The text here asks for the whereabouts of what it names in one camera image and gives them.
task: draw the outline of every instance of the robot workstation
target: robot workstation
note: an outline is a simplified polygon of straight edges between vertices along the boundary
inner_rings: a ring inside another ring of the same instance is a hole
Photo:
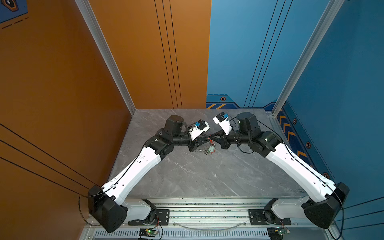
[[[156,206],[150,199],[127,198],[134,186],[148,171],[161,165],[162,160],[175,148],[187,147],[189,152],[200,151],[210,156],[216,151],[216,146],[220,145],[222,150],[219,151],[225,154],[234,144],[242,154],[259,154],[277,165],[306,193],[303,197],[273,198],[264,206],[248,210],[253,226],[269,225],[273,229],[272,232],[268,231],[269,235],[278,234],[282,239],[282,235],[290,232],[285,226],[291,223],[291,218],[301,218],[324,229],[333,224],[349,193],[344,183],[334,183],[318,173],[268,126],[265,125],[269,131],[261,131],[261,122],[250,112],[239,113],[235,118],[221,112],[213,121],[221,130],[210,133],[210,126],[203,119],[188,125],[181,116],[169,116],[164,128],[154,133],[141,149],[137,149],[138,155],[130,164],[103,186],[95,185],[89,190],[88,207],[92,218],[108,233],[129,222],[129,225],[136,223],[139,226],[140,238],[162,238],[158,226],[163,229],[168,225],[170,207]],[[234,130],[231,122],[238,129]]]

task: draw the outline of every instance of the wire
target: wire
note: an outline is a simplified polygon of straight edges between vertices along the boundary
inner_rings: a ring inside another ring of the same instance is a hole
[[[95,194],[95,195],[90,195],[90,196],[87,196],[87,197],[94,197],[94,196],[98,196],[98,195],[101,195],[101,194],[104,194],[106,192],[108,192],[109,190],[111,190],[113,187],[110,187],[107,191],[105,192],[101,192],[101,193],[98,193],[98,194]]]
[[[84,218],[83,214],[81,213],[81,209],[80,209],[80,195],[79,195],[79,212],[80,212],[80,216],[81,216],[81,218],[82,218],[82,219],[84,220],[84,222],[86,222],[88,225],[91,225],[91,226],[94,226],[94,227],[101,226],[101,224],[99,224],[99,225],[91,224],[91,223],[87,222],[87,220]]]
[[[252,151],[252,152],[244,152],[244,151],[239,147],[239,145],[237,145],[237,144],[236,144],[236,147],[237,147],[241,152],[243,152],[243,153],[251,154],[251,153],[254,152],[254,151]]]
[[[9,160],[3,158],[3,157],[0,157],[0,159],[3,159],[4,161],[9,162],[9,163],[11,163],[11,164],[13,164],[13,165],[15,165],[15,166],[17,166],[17,167],[19,167],[19,168],[21,168],[21,169],[24,169],[24,170],[26,170],[26,171],[28,171],[28,172],[30,172],[30,173],[33,173],[34,175],[37,175],[37,176],[39,176],[39,177],[41,177],[41,178],[44,178],[45,180],[48,180],[48,181],[50,181],[50,182],[52,182],[52,183],[54,183],[54,184],[56,184],[56,185],[59,185],[60,187],[63,187],[63,188],[65,188],[65,189],[68,189],[68,190],[71,191],[71,192],[74,192],[74,193],[79,194],[79,195],[81,195],[81,196],[83,196],[83,197],[86,197],[86,196],[84,196],[83,194],[80,194],[80,193],[78,193],[78,192],[76,192],[76,191],[74,191],[74,190],[72,190],[72,189],[69,189],[69,188],[67,188],[67,187],[64,187],[63,185],[58,184],[57,182],[54,182],[54,181],[52,181],[52,180],[49,180],[48,178],[43,177],[43,176],[41,176],[41,175],[39,175],[39,174],[37,174],[37,173],[35,173],[35,172],[32,172],[31,170],[28,170],[28,169],[26,169],[25,167],[22,167],[22,166],[20,166],[20,165],[14,163],[14,162],[11,162],[11,161],[9,161]]]
[[[142,151],[142,149],[144,148],[145,146],[145,143],[143,144],[143,146],[140,148],[140,152],[139,154],[135,157],[135,159],[133,160],[133,162],[129,165],[129,167],[127,168],[127,170],[125,170],[125,172],[123,173],[123,175],[121,175],[121,177],[116,181],[115,184],[118,184],[119,181],[124,177],[124,175],[127,173],[127,171],[129,170],[129,168],[135,163],[136,159],[140,156],[140,153]]]
[[[67,166],[65,163],[59,161],[57,158],[53,157],[52,155],[48,154],[46,151],[42,150],[41,148],[39,148],[38,146],[36,146],[35,144],[31,143],[30,141],[26,140],[25,138],[23,138],[22,136],[20,136],[19,134],[15,133],[14,131],[12,131],[11,129],[7,128],[6,126],[4,126],[3,124],[0,123],[0,126],[2,126],[3,128],[7,129],[8,131],[10,131],[11,133],[15,134],[16,136],[18,136],[19,138],[23,139],[24,141],[26,141],[27,143],[31,144],[32,146],[34,146],[35,148],[39,149],[40,151],[42,151],[43,153],[45,153],[46,155],[50,156],[51,158],[55,159],[56,161],[58,161],[59,163],[61,163],[62,165],[66,166],[67,168],[71,169],[72,171],[74,171],[75,173],[79,174],[80,176],[82,176],[83,178],[87,179],[88,181],[92,182],[94,185],[98,186],[96,183],[94,183],[93,181],[89,180],[88,178],[86,178],[84,175],[78,173],[77,171],[73,170],[71,167]]]
[[[262,123],[262,122],[260,122],[259,120],[257,120],[259,123],[261,123],[261,124],[263,124],[264,126],[266,126],[267,128],[269,128],[274,134],[276,134],[277,136],[279,136],[274,130],[272,130],[270,127],[268,127],[267,125],[265,125],[264,123]],[[335,240],[338,240],[338,239],[340,239],[341,238],[341,235],[342,235],[342,233],[343,233],[343,227],[344,227],[344,207],[343,207],[343,203],[342,203],[342,201],[341,201],[341,199],[339,198],[339,196],[335,193],[335,191],[332,189],[332,188],[330,188],[330,186],[328,186],[321,178],[319,178],[315,173],[313,173],[311,170],[309,170],[304,164],[302,164],[299,160],[297,160],[293,155],[292,155],[292,153],[291,153],[291,151],[289,151],[289,149],[288,149],[288,146],[285,144],[285,142],[283,142],[283,144],[284,144],[284,146],[285,146],[285,148],[287,149],[287,151],[288,151],[288,153],[291,155],[291,157],[294,159],[294,160],[296,160],[298,163],[300,163],[304,168],[306,168],[309,172],[311,172],[315,177],[317,177],[322,183],[324,183],[324,185],[325,186],[327,186],[334,194],[335,194],[335,196],[338,198],[338,200],[339,200],[339,203],[340,203],[340,205],[341,205],[341,209],[342,209],[342,212],[343,212],[343,218],[342,218],[342,221],[341,221],[341,228],[340,228],[340,235],[337,237],[337,238],[335,238],[333,235],[332,235],[332,233],[331,233],[331,231],[329,230],[329,228],[328,228],[328,232],[330,233],[330,235],[331,235],[331,237],[333,238],[333,239],[335,239]]]
[[[161,227],[161,237],[159,240],[161,240],[161,238],[163,238],[164,230],[160,223],[159,223],[159,226]]]
[[[81,186],[85,187],[86,189],[89,189],[88,187],[86,187],[86,186],[82,185],[81,183],[77,182],[76,180],[73,180],[72,178],[70,178],[70,177],[68,177],[68,176],[66,176],[66,175],[64,175],[64,174],[62,174],[61,172],[59,172],[59,171],[57,171],[57,170],[53,169],[52,167],[50,167],[50,166],[46,165],[45,163],[42,163],[42,162],[40,162],[40,161],[39,161],[39,160],[37,160],[36,158],[34,158],[34,157],[32,157],[32,156],[30,156],[30,155],[26,154],[25,152],[23,152],[23,151],[21,151],[21,150],[19,150],[19,149],[15,148],[15,147],[13,147],[12,145],[10,145],[10,144],[8,144],[8,143],[4,142],[3,140],[1,140],[1,139],[0,139],[0,142],[2,142],[2,143],[4,143],[4,144],[6,144],[6,145],[8,145],[8,146],[10,146],[11,148],[13,148],[13,149],[15,149],[16,151],[18,151],[18,152],[20,152],[20,153],[22,153],[22,154],[24,154],[24,155],[28,156],[29,158],[32,158],[33,160],[37,161],[38,163],[41,163],[41,164],[43,164],[44,166],[46,166],[46,167],[48,167],[48,168],[50,168],[50,169],[54,170],[55,172],[57,172],[57,173],[59,173],[59,174],[63,175],[64,177],[66,177],[66,178],[68,178],[68,179],[70,179],[70,180],[74,181],[75,183],[77,183],[77,184],[80,184]]]
[[[231,120],[229,120],[229,124],[231,124],[231,121],[233,120],[233,122],[235,123],[235,125],[234,126],[231,126],[231,127],[236,127],[237,126],[237,123],[236,123],[236,121],[234,120],[236,117],[231,117]]]
[[[241,225],[244,225],[244,223],[246,223],[246,222],[242,222],[242,223],[236,224],[235,226],[229,227],[229,228],[217,229],[217,231],[227,232],[227,231],[236,229],[236,228],[238,228]],[[189,229],[189,230],[196,230],[196,231],[202,231],[202,232],[212,231],[212,229],[201,229],[201,228],[187,227],[187,226],[183,226],[181,224],[178,224],[176,222],[174,222],[174,225],[178,225],[180,227],[183,227],[183,228],[186,228],[186,229]]]
[[[350,208],[350,207],[355,207],[355,206],[358,206],[358,205],[361,205],[361,204],[366,204],[367,202],[373,202],[373,201],[376,201],[376,200],[379,200],[379,199],[383,199],[383,198],[384,198],[384,196],[383,196],[383,197],[376,198],[376,199],[372,199],[372,200],[369,200],[369,201],[366,201],[366,202],[362,202],[362,203],[359,203],[359,204],[355,204],[355,205],[346,207],[346,208],[344,208],[344,209],[348,209],[348,208]]]

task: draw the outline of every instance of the small object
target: small object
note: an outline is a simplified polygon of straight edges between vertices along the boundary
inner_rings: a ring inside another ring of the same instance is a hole
[[[290,233],[291,231],[288,229],[288,228],[284,228],[284,229],[276,229],[275,232],[277,232],[278,235],[284,235],[284,234],[288,234]]]
[[[216,144],[212,140],[209,141],[209,144],[210,144],[210,146],[208,148],[196,149],[195,151],[196,152],[202,152],[205,155],[207,155],[208,153],[211,153],[211,154],[214,153],[216,151]]]
[[[153,228],[141,228],[139,232],[140,237],[156,237],[159,234],[159,231],[154,230]]]

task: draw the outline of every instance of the black mounting plate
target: black mounting plate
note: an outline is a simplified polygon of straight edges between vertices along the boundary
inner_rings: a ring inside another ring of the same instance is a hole
[[[263,209],[248,209],[249,220],[251,225],[272,225],[264,221]],[[291,219],[284,218],[281,220],[284,225],[291,225]]]
[[[159,217],[159,224],[166,226],[169,223],[169,209],[156,209],[156,216]],[[144,224],[143,220],[132,220],[128,222],[129,226],[151,226],[156,225],[157,221],[151,224]]]

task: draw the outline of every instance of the marble tabletop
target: marble tabletop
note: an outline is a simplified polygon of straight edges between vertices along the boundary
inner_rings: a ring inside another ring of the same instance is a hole
[[[140,147],[164,127],[170,115],[179,115],[187,124],[200,119],[208,122],[208,133],[220,130],[212,120],[224,111],[235,117],[251,112],[269,127],[271,118],[263,109],[156,109],[136,110],[111,171],[110,179],[124,169],[139,153]],[[260,124],[262,131],[267,128]],[[249,151],[246,145],[241,146]],[[257,153],[244,154],[235,145],[228,150],[216,147],[205,155],[175,147],[132,189],[128,197],[299,197],[301,187],[274,163]]]

